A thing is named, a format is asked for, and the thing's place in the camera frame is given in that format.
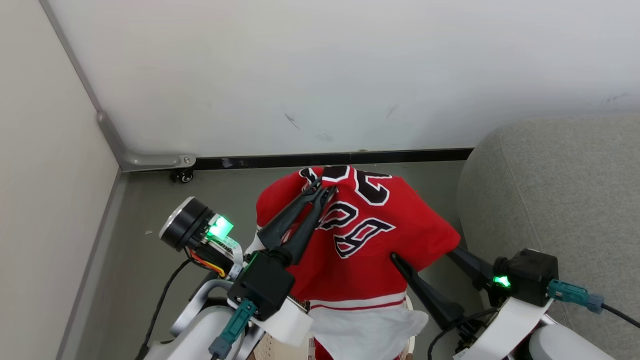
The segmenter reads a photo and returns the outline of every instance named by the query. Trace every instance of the gray fabric upholstery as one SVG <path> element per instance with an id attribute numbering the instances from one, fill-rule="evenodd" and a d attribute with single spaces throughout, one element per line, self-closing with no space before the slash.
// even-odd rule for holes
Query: gray fabric upholstery
<path id="1" fill-rule="evenodd" d="M 524 248 L 558 257 L 560 279 L 640 319 L 640 114 L 528 120 L 494 131 L 458 186 L 469 250 L 493 262 Z M 604 311 L 551 315 L 617 360 L 640 330 Z"/>

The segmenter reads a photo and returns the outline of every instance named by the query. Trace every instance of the beige basket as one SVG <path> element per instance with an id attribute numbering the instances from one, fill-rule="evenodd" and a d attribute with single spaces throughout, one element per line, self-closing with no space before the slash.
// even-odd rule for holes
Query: beige basket
<path id="1" fill-rule="evenodd" d="M 413 310 L 413 304 L 409 297 L 404 298 L 406 308 Z M 415 336 L 409 338 L 402 351 L 401 359 L 407 359 L 407 355 L 413 354 L 413 348 L 415 347 Z M 298 348 L 285 345 L 271 335 L 266 334 L 258 346 L 253 351 L 254 359 L 252 360 L 316 360 L 316 346 L 311 334 L 307 334 L 305 342 Z"/>

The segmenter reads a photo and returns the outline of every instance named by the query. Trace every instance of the green light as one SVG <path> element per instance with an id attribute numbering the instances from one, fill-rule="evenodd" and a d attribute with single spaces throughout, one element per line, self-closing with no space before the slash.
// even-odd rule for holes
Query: green light
<path id="1" fill-rule="evenodd" d="M 229 234 L 229 231 L 233 229 L 234 225 L 229 220 L 219 217 L 215 223 L 209 228 L 209 234 L 219 239 L 224 239 Z"/>
<path id="2" fill-rule="evenodd" d="M 509 282 L 509 279 L 507 279 L 506 276 L 500 276 L 500 277 L 494 276 L 493 282 L 496 282 L 498 285 L 502 286 L 503 288 L 511 287 L 511 283 Z"/>

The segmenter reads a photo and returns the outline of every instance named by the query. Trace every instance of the red and white garment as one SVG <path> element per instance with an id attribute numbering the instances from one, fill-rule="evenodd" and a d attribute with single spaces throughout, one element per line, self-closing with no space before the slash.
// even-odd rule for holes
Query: red and white garment
<path id="1" fill-rule="evenodd" d="M 321 344 L 316 358 L 392 360 L 428 316 L 405 308 L 407 284 L 391 253 L 422 270 L 455 248 L 460 236 L 402 178 L 350 166 L 304 168 L 279 179 L 258 198 L 258 226 L 320 176 L 323 186 L 338 192 L 299 265 L 289 267 L 296 278 L 292 295 L 311 303 L 311 331 Z"/>

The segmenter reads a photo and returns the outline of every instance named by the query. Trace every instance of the orange wire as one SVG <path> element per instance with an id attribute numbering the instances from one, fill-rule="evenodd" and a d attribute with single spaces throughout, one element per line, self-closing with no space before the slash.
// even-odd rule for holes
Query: orange wire
<path id="1" fill-rule="evenodd" d="M 211 270 L 217 272 L 218 274 L 220 274 L 221 277 L 226 277 L 227 275 L 225 274 L 225 271 L 222 270 L 222 268 L 203 260 L 202 258 L 200 258 L 200 256 L 197 256 L 196 253 L 189 249 L 189 252 L 191 253 L 191 256 L 196 259 L 196 261 L 198 261 L 199 263 L 203 264 L 204 266 L 206 266 L 207 268 L 210 268 Z"/>

